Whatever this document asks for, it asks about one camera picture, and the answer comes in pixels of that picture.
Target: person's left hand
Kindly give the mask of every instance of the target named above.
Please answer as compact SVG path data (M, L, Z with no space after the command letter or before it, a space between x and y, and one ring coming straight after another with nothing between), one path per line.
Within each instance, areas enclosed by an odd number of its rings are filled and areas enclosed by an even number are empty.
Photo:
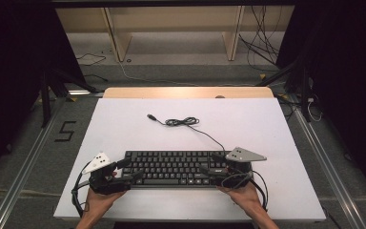
M76 228L93 228L93 226L112 207L113 203L118 198L121 198L126 192L127 191L101 195L96 194L92 188L89 188L88 196L86 197L85 210Z

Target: black keyboard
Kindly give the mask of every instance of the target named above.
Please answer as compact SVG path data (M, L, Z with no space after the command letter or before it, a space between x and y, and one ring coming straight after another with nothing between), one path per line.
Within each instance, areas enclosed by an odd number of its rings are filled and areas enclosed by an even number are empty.
M215 162L212 153L223 151L127 151L125 158L132 163L123 169L123 176L143 171L143 177L132 188L215 188L209 178L200 173L198 164L211 169L223 169L225 162Z

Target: white triangular marker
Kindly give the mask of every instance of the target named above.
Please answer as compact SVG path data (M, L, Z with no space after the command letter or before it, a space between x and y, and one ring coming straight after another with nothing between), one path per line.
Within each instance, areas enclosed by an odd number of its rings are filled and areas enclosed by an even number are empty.
M238 162L251 162L256 160L267 160L265 156L242 149L240 147L234 148L225 156L226 159Z
M91 163L89 163L89 165L82 171L82 174L85 175L87 173L93 172L110 164L111 162L109 158L105 155L105 153L101 152L94 157Z

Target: white table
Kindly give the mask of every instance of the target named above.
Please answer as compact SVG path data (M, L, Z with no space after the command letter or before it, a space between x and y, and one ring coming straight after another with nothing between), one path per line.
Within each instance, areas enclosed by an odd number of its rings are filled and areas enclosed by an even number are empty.
M272 219L322 221L320 203L275 98L101 98L92 116L54 216L77 219L71 188L83 166L99 152L112 161L131 150L221 150L207 136L186 127L167 128L159 120L200 119L196 129L221 142L266 156L253 168L266 180ZM261 180L255 181L262 186ZM87 188L79 192L84 201ZM215 190L130 190L104 218L130 221L244 221L249 218Z

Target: hand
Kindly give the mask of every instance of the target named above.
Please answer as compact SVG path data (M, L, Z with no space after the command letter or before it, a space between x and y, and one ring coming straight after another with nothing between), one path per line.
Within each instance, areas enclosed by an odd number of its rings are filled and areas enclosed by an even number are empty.
M230 196L231 199L239 205L239 207L245 211L246 215L252 218L260 228L278 228L261 206L256 188L251 182L248 182L245 187L238 189L229 189L219 186L217 186L217 188L221 192L228 194L228 196Z
M93 226L105 215L112 207L113 203L121 198L127 191L113 193L109 195L96 194L92 188L89 188L86 197L85 210L76 229L93 228Z

